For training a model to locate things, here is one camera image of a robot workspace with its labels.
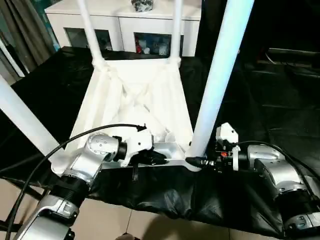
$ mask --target glass cabinet door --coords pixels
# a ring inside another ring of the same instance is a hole
[[[171,34],[134,32],[135,50],[139,54],[169,56]],[[183,51],[184,36],[181,35],[180,55]]]
[[[69,41],[72,47],[89,48],[86,33],[83,28],[65,27],[64,30],[69,38]],[[98,29],[95,29],[94,31],[95,31],[100,49],[112,51],[113,48],[111,45],[109,31],[98,30]]]

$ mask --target curtain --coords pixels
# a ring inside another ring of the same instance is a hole
[[[15,48],[31,72],[54,52],[52,39],[30,0],[0,0]]]

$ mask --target black cloth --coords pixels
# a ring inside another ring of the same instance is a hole
[[[110,60],[154,58],[128,52],[103,55]],[[91,61],[88,49],[64,47],[12,86],[59,142],[72,131],[93,72]],[[194,57],[181,61],[181,81],[193,126],[209,67],[210,61]],[[248,68],[237,62],[216,125],[230,123],[240,141],[277,144],[320,173],[319,88],[317,74],[303,68],[270,64]],[[3,112],[0,126],[0,169],[38,153]],[[1,177],[24,182],[37,162],[3,172]],[[132,175],[130,168],[102,171],[89,197],[170,218],[283,238],[279,212],[263,179],[254,173],[191,172],[176,166],[139,168],[135,182]],[[49,188],[57,179],[46,162],[31,183]]]

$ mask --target white cabinet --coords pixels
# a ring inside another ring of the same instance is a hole
[[[130,0],[87,0],[101,49],[169,54],[174,0],[155,0],[153,10],[135,12]],[[76,0],[62,0],[45,10],[61,47],[87,47],[84,24]],[[181,25],[183,56],[194,56],[201,17],[201,0],[184,0]]]

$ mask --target cabinet door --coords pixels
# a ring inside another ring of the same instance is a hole
[[[119,22],[125,51],[170,55],[173,20],[119,17]],[[195,55],[199,23],[192,20],[182,21],[180,32],[182,56]]]
[[[48,13],[54,34],[61,47],[89,47],[80,15]],[[119,19],[113,16],[90,17],[100,49],[123,51]]]

